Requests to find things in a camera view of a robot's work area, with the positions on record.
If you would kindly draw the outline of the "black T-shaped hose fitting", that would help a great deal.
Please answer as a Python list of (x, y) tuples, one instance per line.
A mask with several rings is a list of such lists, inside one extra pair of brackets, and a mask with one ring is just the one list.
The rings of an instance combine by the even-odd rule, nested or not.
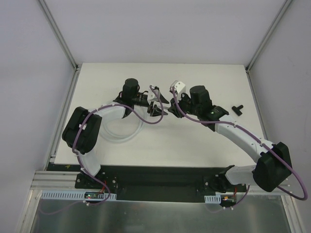
[(232, 107), (231, 107), (232, 111), (233, 111), (237, 116), (241, 116), (241, 115), (242, 115), (241, 109), (243, 109), (243, 108), (244, 108), (243, 105), (232, 106)]

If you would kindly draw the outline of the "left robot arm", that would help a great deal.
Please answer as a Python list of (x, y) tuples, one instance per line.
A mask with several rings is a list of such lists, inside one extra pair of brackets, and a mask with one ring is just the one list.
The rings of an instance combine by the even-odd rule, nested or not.
[[(122, 91), (109, 104), (94, 110), (77, 107), (73, 111), (62, 139), (77, 157), (81, 170), (87, 174), (86, 183), (93, 189), (99, 188), (103, 178), (99, 173), (101, 165), (96, 158), (96, 143), (99, 136), (110, 142), (126, 142), (135, 137), (149, 124), (147, 116), (163, 118), (167, 113), (164, 105), (169, 101), (163, 97), (157, 86), (140, 92), (138, 80), (126, 79)], [(120, 135), (108, 129), (108, 123), (128, 117), (134, 113), (139, 118), (137, 129), (128, 135)]]

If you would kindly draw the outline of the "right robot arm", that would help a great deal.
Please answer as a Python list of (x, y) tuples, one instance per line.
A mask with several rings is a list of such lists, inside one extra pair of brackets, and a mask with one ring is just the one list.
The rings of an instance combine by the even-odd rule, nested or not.
[(197, 85), (185, 92), (183, 82), (174, 82), (170, 87), (173, 99), (168, 112), (177, 118), (200, 123), (242, 149), (254, 161), (253, 166), (231, 165), (224, 168), (210, 182), (210, 188), (224, 193), (238, 184), (257, 185), (266, 192), (279, 188), (293, 174), (288, 147), (262, 139), (241, 126), (224, 108), (214, 105), (209, 92)]

